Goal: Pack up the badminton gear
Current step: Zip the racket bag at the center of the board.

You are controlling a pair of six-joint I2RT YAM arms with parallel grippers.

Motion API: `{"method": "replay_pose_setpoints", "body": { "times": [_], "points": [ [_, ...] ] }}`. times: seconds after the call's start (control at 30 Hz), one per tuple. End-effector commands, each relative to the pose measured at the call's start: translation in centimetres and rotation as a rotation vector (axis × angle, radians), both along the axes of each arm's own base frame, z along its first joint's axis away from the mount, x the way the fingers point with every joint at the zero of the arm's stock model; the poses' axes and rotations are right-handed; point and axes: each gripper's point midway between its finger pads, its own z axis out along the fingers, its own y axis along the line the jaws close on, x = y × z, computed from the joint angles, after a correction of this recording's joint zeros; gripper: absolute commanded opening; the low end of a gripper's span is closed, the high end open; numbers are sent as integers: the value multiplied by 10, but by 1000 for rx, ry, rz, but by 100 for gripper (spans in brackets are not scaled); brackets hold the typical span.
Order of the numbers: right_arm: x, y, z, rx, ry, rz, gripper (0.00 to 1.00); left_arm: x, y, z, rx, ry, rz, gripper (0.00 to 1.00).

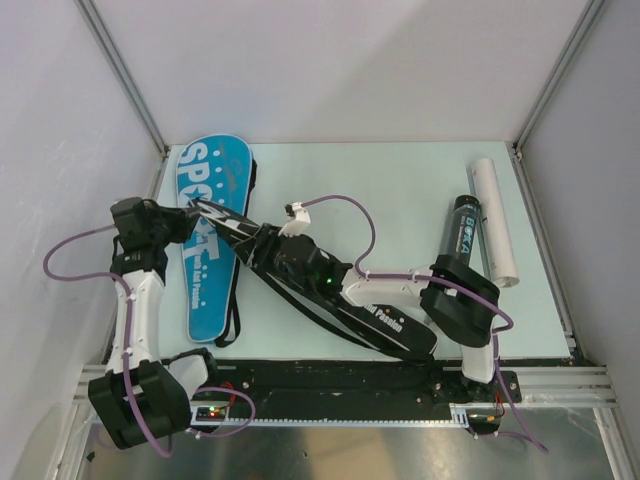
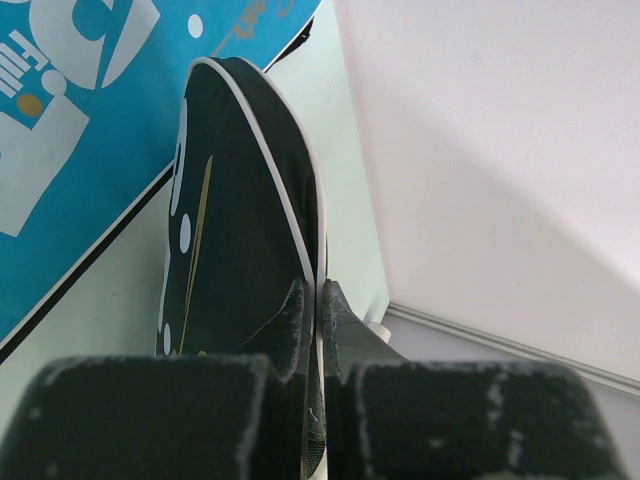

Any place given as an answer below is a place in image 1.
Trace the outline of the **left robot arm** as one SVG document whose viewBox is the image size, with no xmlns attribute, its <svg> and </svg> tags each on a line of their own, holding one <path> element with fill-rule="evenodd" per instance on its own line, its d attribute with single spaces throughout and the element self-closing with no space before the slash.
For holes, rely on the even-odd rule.
<svg viewBox="0 0 640 480">
<path fill-rule="evenodd" d="M 186 430 L 191 399 L 214 397 L 222 376 L 204 348 L 170 358 L 159 348 L 166 248 L 191 238 L 199 208 L 131 197 L 110 211 L 117 231 L 109 270 L 118 301 L 116 327 L 105 373 L 90 381 L 88 394 L 111 440 L 125 450 Z"/>
</svg>

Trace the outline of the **white shuttlecock tube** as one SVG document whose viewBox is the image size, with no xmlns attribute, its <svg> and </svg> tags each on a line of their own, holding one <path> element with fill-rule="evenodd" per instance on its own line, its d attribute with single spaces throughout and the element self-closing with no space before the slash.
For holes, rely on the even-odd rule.
<svg viewBox="0 0 640 480">
<path fill-rule="evenodd" d="M 471 193 L 480 205 L 480 236 L 484 270 L 500 289 L 520 282 L 513 243 L 494 161 L 484 157 L 468 167 Z"/>
</svg>

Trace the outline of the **black racket bag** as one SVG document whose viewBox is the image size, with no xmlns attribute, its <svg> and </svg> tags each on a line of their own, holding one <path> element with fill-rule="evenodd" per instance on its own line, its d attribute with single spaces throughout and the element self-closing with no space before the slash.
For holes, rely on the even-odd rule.
<svg viewBox="0 0 640 480">
<path fill-rule="evenodd" d="M 193 199 L 189 206 L 200 208 L 200 218 L 214 227 L 235 254 L 240 266 L 247 265 L 249 249 L 261 225 L 230 208 Z M 259 278 L 309 321 L 352 344 L 414 365 L 433 361 L 436 334 L 422 322 L 388 304 L 354 306 L 341 295 L 341 282 L 350 263 L 320 248 L 302 233 L 297 251 L 299 280 Z"/>
</svg>

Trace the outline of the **blue racket bag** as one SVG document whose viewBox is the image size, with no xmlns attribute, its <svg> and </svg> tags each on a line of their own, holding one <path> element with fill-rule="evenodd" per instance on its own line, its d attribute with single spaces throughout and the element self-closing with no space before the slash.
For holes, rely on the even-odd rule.
<svg viewBox="0 0 640 480">
<path fill-rule="evenodd" d="M 191 142 L 176 166 L 177 205 L 203 199 L 245 215 L 256 182 L 257 164 L 250 146 L 231 134 Z M 236 286 L 240 262 L 201 219 L 182 245 L 187 292 L 187 333 L 195 343 L 230 346 L 241 331 Z"/>
</svg>

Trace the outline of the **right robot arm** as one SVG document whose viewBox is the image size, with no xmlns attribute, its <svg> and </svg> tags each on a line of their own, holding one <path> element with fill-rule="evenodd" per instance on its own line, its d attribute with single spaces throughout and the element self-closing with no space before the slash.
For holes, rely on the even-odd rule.
<svg viewBox="0 0 640 480">
<path fill-rule="evenodd" d="M 257 231 L 250 266 L 265 282 L 294 291 L 341 322 L 355 322 L 371 333 L 366 313 L 390 325 L 382 309 L 408 306 L 424 310 L 462 353 L 462 388 L 476 401 L 498 388 L 498 341 L 494 317 L 499 289 L 455 256 L 440 255 L 429 270 L 407 274 L 362 271 L 317 247 L 307 235 L 288 236 L 265 224 Z"/>
</svg>

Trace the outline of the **black shuttlecock tube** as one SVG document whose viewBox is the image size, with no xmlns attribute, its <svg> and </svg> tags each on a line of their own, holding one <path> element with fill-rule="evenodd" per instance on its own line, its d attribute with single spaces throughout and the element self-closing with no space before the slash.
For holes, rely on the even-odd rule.
<svg viewBox="0 0 640 480">
<path fill-rule="evenodd" d="M 458 196 L 445 223 L 440 253 L 469 265 L 480 214 L 480 202 L 475 196 Z"/>
</svg>

